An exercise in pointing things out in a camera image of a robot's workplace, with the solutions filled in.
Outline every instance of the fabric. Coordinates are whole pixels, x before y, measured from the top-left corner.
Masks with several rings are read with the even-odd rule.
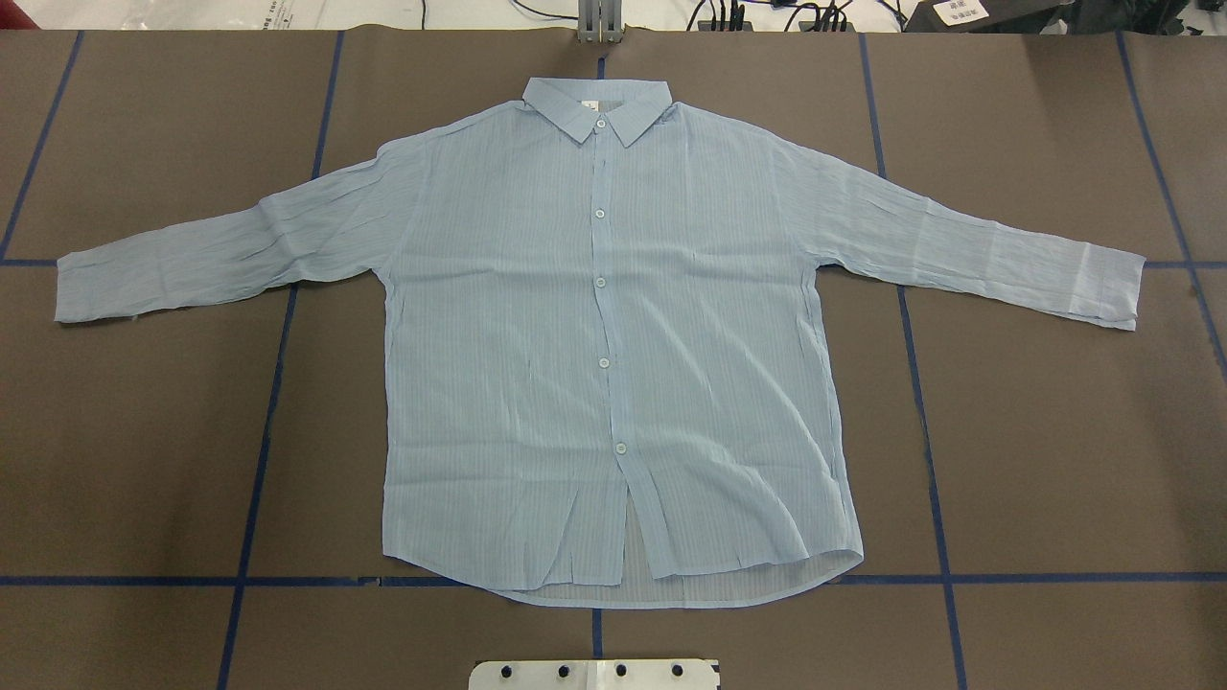
[[[374,271],[385,554],[537,604],[737,607],[863,560],[817,266],[1131,330],[1142,262],[661,82],[534,79],[253,209],[69,254],[55,318]]]

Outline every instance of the brown table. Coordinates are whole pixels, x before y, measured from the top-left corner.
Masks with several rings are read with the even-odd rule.
[[[380,555],[374,277],[52,322],[66,252],[605,53],[956,209],[1145,254],[1137,331],[820,271],[865,564],[601,615]],[[1227,42],[5,32],[0,64],[0,685],[447,689],[604,654],[718,658],[729,690],[1227,686]]]

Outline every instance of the white bracket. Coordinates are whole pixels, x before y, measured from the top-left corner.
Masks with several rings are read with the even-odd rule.
[[[622,0],[579,0],[579,42],[620,43]]]
[[[599,659],[482,662],[469,690],[719,690],[720,662]]]

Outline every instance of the shirt's right sleeve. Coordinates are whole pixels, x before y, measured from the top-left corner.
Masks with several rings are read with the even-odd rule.
[[[67,254],[58,262],[55,320],[218,304],[378,269],[410,230],[426,174],[417,149],[401,140],[252,209]]]
[[[774,140],[782,214],[816,265],[971,292],[1134,330],[1145,258],[952,211],[836,157]]]

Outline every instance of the shirt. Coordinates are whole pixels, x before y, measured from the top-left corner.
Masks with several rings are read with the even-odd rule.
[[[55,318],[374,271],[387,555],[536,604],[736,607],[864,557],[816,268],[1131,330],[1142,263],[663,82],[533,79],[252,209],[61,258]]]

